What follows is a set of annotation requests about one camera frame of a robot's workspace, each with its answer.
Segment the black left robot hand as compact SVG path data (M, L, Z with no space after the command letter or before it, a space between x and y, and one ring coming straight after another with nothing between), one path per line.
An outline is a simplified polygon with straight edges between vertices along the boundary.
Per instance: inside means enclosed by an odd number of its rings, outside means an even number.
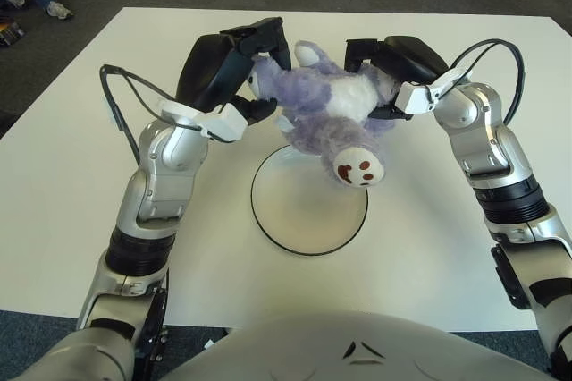
M282 18L268 17L199 37L182 68L175 99L203 113L230 103L248 123L263 121L274 113L277 100L248 101L237 95L259 53L268 53L283 70L291 69Z

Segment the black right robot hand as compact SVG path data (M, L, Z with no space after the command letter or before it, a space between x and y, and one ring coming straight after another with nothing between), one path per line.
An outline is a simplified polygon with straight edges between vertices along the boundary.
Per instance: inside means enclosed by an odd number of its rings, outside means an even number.
M410 36L389 36L383 41L355 38L346 41L344 70L357 73L369 63L399 85L434 83L449 70L447 63L424 41Z

